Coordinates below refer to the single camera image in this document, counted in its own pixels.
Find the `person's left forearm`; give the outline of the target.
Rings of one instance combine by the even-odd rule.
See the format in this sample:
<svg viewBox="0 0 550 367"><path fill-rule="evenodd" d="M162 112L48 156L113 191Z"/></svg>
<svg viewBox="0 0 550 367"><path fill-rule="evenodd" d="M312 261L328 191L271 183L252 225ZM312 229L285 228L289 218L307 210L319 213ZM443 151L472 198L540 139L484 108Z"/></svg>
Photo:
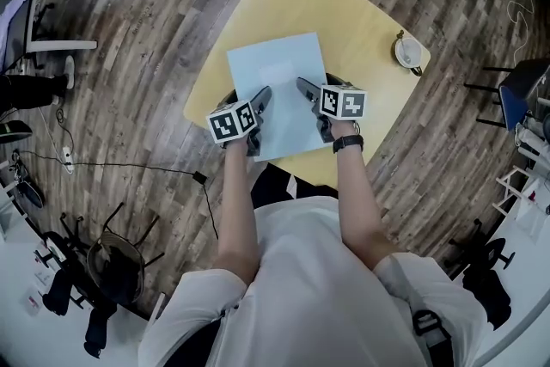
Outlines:
<svg viewBox="0 0 550 367"><path fill-rule="evenodd" d="M248 188L248 145L229 142L225 152L222 216L214 267L234 273L244 284L254 281L260 251L254 207Z"/></svg>

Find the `round wicker chair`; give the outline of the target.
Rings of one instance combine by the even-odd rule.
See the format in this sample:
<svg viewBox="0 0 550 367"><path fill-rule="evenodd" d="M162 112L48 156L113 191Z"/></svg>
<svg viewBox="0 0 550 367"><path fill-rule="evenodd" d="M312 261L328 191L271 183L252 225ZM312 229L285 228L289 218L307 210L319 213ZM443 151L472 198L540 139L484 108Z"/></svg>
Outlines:
<svg viewBox="0 0 550 367"><path fill-rule="evenodd" d="M109 224L124 203L120 202L102 226L98 239L90 246L86 262L89 276L110 301L127 306L135 303L144 292L145 269L161 259L165 253L146 261L140 251L145 239L160 217L155 216L137 242L112 231Z"/></svg>

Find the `person's white shirt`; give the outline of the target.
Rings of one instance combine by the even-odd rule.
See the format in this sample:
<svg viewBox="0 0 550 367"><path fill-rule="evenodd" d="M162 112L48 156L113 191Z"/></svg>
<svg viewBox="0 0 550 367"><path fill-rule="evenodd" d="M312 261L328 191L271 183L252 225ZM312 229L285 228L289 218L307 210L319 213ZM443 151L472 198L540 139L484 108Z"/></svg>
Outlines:
<svg viewBox="0 0 550 367"><path fill-rule="evenodd" d="M143 337L139 367L165 367L212 322L220 328L206 367L432 367L413 330L421 309L449 333L443 367L471 367L486 312L436 261L397 253L369 269L343 244L329 197L263 206L255 218L254 281L225 269L185 273Z"/></svg>

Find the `person's dark trousers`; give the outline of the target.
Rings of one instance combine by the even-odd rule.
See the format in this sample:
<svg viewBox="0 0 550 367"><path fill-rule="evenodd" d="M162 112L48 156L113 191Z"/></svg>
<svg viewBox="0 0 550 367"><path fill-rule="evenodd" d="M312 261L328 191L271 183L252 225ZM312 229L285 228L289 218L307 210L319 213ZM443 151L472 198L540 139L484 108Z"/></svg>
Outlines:
<svg viewBox="0 0 550 367"><path fill-rule="evenodd" d="M338 191L326 185L315 186L268 163L251 190L254 209L292 199L326 196L337 199Z"/></svg>

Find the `person's right forearm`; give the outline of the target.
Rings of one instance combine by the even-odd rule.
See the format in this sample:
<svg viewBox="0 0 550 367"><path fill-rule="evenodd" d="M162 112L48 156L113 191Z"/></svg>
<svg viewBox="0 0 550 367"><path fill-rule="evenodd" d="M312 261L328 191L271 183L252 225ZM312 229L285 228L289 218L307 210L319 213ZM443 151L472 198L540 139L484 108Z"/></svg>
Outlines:
<svg viewBox="0 0 550 367"><path fill-rule="evenodd" d="M399 249L385 236L382 217L357 145L336 153L339 224L343 243L370 270Z"/></svg>

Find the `black office chair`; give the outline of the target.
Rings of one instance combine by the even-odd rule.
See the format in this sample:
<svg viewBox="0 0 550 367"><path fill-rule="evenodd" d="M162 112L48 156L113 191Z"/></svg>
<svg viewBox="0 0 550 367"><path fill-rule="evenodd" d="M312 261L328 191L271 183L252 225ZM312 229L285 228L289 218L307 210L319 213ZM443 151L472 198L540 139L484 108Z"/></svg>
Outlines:
<svg viewBox="0 0 550 367"><path fill-rule="evenodd" d="M457 248L459 253L452 259L446 259L443 264L446 268L463 269L462 286L474 294L486 312L487 321L496 331L510 319L511 300L494 267L501 260L503 269L507 269L516 253L504 255L506 239L490 240L489 235L482 231L482 226L483 223L475 218L474 231L466 241L458 242L451 238L449 245Z"/></svg>

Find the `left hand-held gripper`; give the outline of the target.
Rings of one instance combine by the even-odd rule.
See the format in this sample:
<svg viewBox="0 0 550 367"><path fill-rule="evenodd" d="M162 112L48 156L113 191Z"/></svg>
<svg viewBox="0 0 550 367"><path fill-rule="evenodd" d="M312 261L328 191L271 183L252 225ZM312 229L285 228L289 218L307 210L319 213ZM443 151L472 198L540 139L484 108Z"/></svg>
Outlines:
<svg viewBox="0 0 550 367"><path fill-rule="evenodd" d="M260 155L261 115L272 98L272 88L265 86L251 101L238 101L232 90L207 116L207 123L215 144L226 149L233 142L244 139L247 142L247 156Z"/></svg>

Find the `blue chair with black legs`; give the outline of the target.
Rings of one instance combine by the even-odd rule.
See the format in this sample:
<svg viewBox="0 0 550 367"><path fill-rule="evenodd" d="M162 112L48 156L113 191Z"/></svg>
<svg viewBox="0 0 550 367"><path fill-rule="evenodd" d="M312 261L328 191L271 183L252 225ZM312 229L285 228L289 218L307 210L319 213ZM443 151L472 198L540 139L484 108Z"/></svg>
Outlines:
<svg viewBox="0 0 550 367"><path fill-rule="evenodd" d="M518 123L523 122L528 114L528 99L536 87L550 75L550 58L537 58L523 60L514 68L484 66L483 71L505 72L507 77L497 86L464 83L468 89L489 92L498 95L499 105L503 115L503 122L477 118L481 124L504 128L506 131L513 130Z"/></svg>

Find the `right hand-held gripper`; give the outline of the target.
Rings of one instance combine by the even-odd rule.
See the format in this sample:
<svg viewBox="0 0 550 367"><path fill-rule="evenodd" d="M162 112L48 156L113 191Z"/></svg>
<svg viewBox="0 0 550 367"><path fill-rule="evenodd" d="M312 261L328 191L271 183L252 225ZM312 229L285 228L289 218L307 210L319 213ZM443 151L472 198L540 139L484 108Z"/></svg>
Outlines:
<svg viewBox="0 0 550 367"><path fill-rule="evenodd" d="M321 88L302 77L296 79L296 87L309 102L317 103L317 128L322 141L331 143L333 121L355 122L364 117L367 92L328 72L326 77L327 85Z"/></svg>

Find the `light blue sheet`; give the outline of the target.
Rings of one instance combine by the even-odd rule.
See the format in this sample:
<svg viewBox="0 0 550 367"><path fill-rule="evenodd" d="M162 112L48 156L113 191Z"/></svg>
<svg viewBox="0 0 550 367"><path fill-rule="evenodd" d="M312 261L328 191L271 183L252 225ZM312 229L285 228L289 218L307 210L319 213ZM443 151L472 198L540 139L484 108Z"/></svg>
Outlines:
<svg viewBox="0 0 550 367"><path fill-rule="evenodd" d="M313 103L296 86L302 77L319 87L327 81L317 34L299 34L227 52L237 97L250 101L265 86L272 90L261 114L260 154L271 161L325 146Z"/></svg>

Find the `purple cloth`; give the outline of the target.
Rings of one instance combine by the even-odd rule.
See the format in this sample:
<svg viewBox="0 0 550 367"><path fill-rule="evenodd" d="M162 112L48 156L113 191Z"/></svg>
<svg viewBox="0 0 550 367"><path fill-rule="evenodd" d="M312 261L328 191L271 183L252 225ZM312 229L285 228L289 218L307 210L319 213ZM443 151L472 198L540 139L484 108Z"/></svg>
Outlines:
<svg viewBox="0 0 550 367"><path fill-rule="evenodd" d="M26 1L27 0L10 0L8 2L3 13L0 15L0 30L2 32L6 33L8 31L10 22Z"/></svg>

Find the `black wristwatch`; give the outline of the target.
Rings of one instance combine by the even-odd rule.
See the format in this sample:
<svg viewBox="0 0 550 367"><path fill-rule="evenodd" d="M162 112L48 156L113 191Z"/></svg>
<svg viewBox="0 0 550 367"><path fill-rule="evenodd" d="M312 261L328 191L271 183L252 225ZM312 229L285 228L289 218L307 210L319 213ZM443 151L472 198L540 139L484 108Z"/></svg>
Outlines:
<svg viewBox="0 0 550 367"><path fill-rule="evenodd" d="M346 147L357 145L360 150L364 149L364 139L361 135L347 135L333 141L333 153L337 154Z"/></svg>

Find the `white wooden shelf frame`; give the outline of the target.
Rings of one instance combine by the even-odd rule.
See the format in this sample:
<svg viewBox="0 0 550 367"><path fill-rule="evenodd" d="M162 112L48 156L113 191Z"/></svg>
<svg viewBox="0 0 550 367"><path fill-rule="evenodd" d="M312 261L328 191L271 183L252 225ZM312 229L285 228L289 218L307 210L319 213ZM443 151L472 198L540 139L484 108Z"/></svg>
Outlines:
<svg viewBox="0 0 550 367"><path fill-rule="evenodd" d="M532 169L513 169L496 182L504 194L492 207L527 230L550 220L550 183Z"/></svg>

